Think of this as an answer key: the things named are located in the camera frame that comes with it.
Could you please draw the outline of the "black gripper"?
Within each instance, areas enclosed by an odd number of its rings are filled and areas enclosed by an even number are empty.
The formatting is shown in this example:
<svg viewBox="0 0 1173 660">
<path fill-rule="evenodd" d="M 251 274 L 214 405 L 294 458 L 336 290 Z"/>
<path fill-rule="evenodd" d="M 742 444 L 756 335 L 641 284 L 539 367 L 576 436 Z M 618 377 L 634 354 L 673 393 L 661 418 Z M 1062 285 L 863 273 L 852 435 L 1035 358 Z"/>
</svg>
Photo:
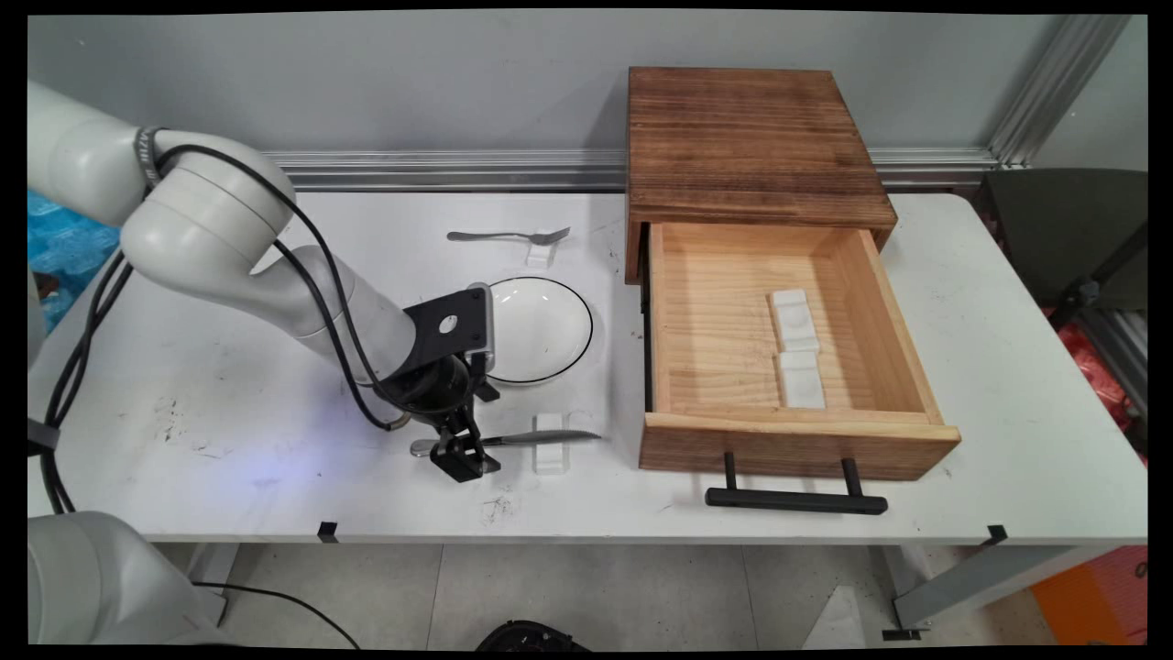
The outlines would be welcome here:
<svg viewBox="0 0 1173 660">
<path fill-rule="evenodd" d="M 378 396 L 434 427 L 445 438 L 429 460 L 456 483 L 499 472 L 499 460 L 487 455 L 475 421 L 475 402 L 495 402 L 501 392 L 488 383 L 486 354 L 450 355 L 415 370 L 384 379 Z"/>
</svg>

